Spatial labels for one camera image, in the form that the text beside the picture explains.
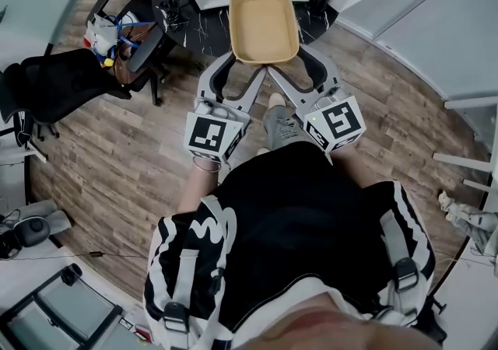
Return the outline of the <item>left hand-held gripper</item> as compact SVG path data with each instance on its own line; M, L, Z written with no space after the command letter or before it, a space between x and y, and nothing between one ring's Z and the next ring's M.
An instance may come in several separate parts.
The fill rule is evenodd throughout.
M239 96L225 98L223 87L235 62L233 53L225 53L201 74L184 133L184 147L192 156L227 166L251 122L248 112L267 74L265 66L258 68Z

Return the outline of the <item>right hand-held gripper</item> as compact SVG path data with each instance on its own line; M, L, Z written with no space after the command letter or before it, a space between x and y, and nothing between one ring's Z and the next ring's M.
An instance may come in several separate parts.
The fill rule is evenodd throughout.
M326 153L356 141L366 125L354 95L338 86L335 63L310 46L300 46L297 56L313 83L311 89L301 89L279 68L266 68L296 108L303 130Z

